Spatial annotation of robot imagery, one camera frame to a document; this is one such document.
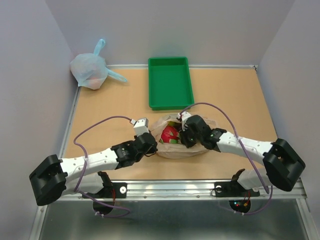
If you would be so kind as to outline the red dragon fruit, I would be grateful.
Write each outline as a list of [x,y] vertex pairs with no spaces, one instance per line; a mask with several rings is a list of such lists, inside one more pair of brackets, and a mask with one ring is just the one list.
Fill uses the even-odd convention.
[[164,144],[178,144],[180,141],[180,134],[173,126],[166,126],[162,131],[159,142]]

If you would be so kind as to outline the orange plastic bag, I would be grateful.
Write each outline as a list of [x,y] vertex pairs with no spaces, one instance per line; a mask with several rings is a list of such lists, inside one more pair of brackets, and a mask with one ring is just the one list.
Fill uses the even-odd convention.
[[149,127],[151,134],[158,142],[157,154],[167,159],[184,159],[208,152],[209,150],[202,146],[200,143],[196,143],[190,148],[187,148],[181,143],[160,143],[161,134],[168,123],[180,123],[177,120],[177,116],[177,112],[164,115]]

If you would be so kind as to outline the green pear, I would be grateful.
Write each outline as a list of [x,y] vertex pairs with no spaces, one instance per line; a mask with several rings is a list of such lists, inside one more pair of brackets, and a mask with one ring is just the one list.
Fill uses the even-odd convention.
[[174,122],[174,121],[168,121],[167,122],[168,126],[172,126],[173,127],[173,126],[175,126],[175,124],[176,124],[176,122]]

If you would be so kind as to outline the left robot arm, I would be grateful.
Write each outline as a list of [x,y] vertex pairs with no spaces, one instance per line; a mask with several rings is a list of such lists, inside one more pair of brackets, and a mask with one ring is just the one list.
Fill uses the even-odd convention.
[[154,155],[157,145],[147,132],[87,157],[59,159],[55,154],[50,155],[29,175],[36,204],[49,205],[68,195],[75,189],[71,182],[76,183],[86,175],[130,167],[144,156]]

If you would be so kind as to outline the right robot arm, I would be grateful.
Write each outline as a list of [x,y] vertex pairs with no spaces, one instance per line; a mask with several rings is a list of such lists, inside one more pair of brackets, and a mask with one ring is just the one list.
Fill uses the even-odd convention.
[[205,149],[248,158],[263,167],[239,170],[230,182],[231,192],[242,195],[247,190],[263,186],[290,192],[304,171],[306,164],[284,139],[274,142],[257,141],[221,128],[211,128],[199,115],[178,114],[182,123],[181,141],[187,148],[196,143]]

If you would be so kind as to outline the blue plastic bag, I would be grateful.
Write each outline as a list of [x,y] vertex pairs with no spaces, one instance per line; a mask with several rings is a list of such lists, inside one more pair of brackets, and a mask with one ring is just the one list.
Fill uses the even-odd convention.
[[127,82],[125,77],[109,69],[106,60],[100,56],[105,45],[106,41],[100,39],[93,53],[78,54],[70,62],[70,71],[79,87],[98,90],[108,77],[123,83]]

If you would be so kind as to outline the green plastic tray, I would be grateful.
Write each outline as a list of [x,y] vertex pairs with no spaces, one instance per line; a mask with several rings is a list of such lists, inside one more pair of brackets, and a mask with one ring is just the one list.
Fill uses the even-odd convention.
[[183,110],[195,103],[188,59],[148,59],[148,104],[153,111]]

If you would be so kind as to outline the aluminium mounting rail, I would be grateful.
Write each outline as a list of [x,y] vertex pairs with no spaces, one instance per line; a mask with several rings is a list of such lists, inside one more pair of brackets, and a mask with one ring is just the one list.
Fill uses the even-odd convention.
[[[94,193],[91,187],[102,187],[102,180],[93,180],[100,177],[88,176],[82,182],[81,190],[85,193]],[[230,185],[229,179],[202,179],[202,180],[113,180],[112,186],[116,192],[117,201],[182,201],[182,200],[233,200],[242,199],[243,193],[230,193],[224,195],[218,193]],[[67,193],[62,193],[57,201],[90,200],[81,193],[75,193],[73,188],[67,188]],[[263,187],[255,187],[250,190],[252,200],[267,200],[269,195]],[[272,199],[306,199],[307,194],[301,180],[295,184],[290,192],[273,187]]]

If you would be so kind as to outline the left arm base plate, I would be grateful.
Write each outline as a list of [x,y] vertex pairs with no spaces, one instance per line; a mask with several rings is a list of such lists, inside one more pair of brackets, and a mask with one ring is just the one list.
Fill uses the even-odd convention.
[[126,182],[112,182],[112,185],[102,185],[99,191],[85,192],[95,199],[125,199],[127,197],[128,184]]

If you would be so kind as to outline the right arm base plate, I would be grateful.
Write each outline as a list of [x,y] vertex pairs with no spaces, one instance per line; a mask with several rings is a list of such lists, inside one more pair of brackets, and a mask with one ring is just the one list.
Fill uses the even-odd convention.
[[214,183],[211,195],[217,198],[259,197],[259,191],[246,190],[236,181],[218,181]]

